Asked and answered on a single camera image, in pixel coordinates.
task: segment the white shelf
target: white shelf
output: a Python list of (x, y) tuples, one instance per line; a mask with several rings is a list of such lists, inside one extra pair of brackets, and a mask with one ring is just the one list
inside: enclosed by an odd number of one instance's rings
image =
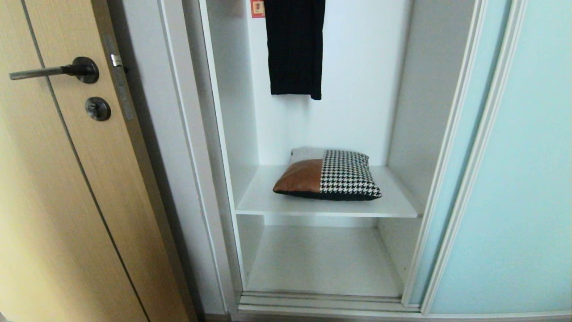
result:
[(374, 228), (265, 226), (245, 291), (399, 297)]
[(371, 167), (382, 197), (371, 201), (329, 201), (276, 194), (272, 191), (287, 166), (258, 166), (237, 214), (340, 215), (345, 217), (416, 218), (421, 204), (387, 167)]

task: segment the cushion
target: cushion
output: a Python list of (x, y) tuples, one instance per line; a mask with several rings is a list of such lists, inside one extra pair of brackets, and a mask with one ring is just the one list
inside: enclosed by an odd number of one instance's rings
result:
[(373, 200), (382, 196), (365, 154), (303, 147), (274, 185), (278, 194), (327, 200)]

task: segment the label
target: label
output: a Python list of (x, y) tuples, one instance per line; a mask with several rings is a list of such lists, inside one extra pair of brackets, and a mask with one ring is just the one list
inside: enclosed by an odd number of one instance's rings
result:
[(251, 0), (252, 18), (264, 18), (264, 0)]

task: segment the wood grain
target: wood grain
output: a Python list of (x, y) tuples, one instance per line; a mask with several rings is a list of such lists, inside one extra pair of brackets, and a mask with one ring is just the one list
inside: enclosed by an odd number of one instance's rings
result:
[[(134, 116), (124, 118), (133, 103), (118, 98), (109, 54), (102, 46), (107, 34), (115, 44), (104, 0), (29, 1), (28, 10), (46, 65), (69, 64), (86, 56), (100, 69), (97, 83), (53, 77), (53, 88), (105, 221), (151, 321), (196, 319), (178, 256)], [(104, 98), (109, 120), (87, 116), (88, 97)]]
[(90, 195), (20, 0), (0, 3), (0, 311), (10, 321), (147, 321)]

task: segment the black garment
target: black garment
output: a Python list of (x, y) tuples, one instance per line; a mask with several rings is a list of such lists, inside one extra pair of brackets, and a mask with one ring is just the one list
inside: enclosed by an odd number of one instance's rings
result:
[(264, 0), (272, 94), (321, 100), (325, 0)]

